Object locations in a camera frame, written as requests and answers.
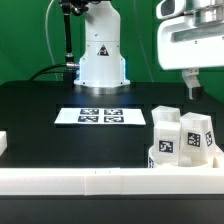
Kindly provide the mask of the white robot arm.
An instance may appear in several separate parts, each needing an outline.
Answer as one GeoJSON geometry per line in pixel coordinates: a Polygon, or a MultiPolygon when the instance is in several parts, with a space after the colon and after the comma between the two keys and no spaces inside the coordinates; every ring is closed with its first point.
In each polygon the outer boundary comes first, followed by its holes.
{"type": "MultiPolygon", "coordinates": [[[[224,0],[162,0],[156,7],[158,61],[164,70],[181,70],[196,99],[203,91],[201,68],[224,66],[224,0]]],[[[97,94],[130,81],[120,54],[120,15],[108,1],[89,1],[85,17],[85,53],[76,85],[97,94]]]]}

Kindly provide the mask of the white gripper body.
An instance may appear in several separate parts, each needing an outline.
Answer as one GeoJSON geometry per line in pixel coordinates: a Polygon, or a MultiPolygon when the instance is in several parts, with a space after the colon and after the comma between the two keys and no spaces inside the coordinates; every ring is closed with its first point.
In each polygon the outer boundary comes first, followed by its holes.
{"type": "Polygon", "coordinates": [[[224,9],[159,16],[157,54],[164,70],[224,66],[224,9]]]}

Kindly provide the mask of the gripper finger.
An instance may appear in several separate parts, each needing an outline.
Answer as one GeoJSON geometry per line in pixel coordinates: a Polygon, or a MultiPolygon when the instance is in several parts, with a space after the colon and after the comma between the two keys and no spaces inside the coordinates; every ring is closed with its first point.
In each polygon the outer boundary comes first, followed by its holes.
{"type": "Polygon", "coordinates": [[[198,75],[198,68],[182,70],[182,78],[188,88],[188,95],[191,100],[200,99],[204,93],[204,87],[199,83],[198,75]]]}

